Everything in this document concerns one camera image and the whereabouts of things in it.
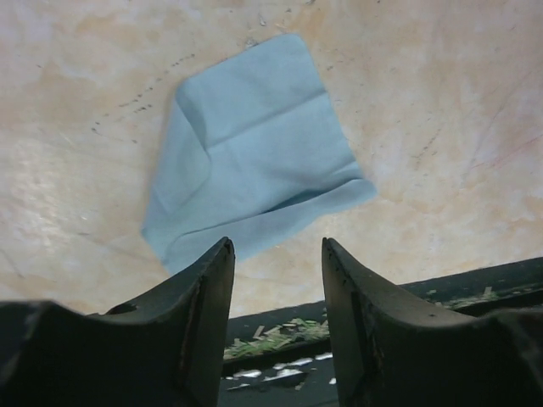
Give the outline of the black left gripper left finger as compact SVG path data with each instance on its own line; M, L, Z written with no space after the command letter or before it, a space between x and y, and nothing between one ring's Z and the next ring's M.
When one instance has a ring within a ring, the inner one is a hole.
M1 304L4 406L214 406L235 254L222 238L187 269L105 314Z

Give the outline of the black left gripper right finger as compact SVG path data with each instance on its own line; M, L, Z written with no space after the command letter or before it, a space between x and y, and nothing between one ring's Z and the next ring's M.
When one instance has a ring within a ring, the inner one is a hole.
M541 405L539 310L473 317L431 304L333 239L322 279L341 405Z

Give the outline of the light blue cloth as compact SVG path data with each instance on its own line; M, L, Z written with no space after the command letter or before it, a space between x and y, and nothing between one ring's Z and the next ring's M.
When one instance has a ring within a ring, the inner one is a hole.
M142 234L174 274L223 237L247 259L376 192L307 46L283 34L176 89Z

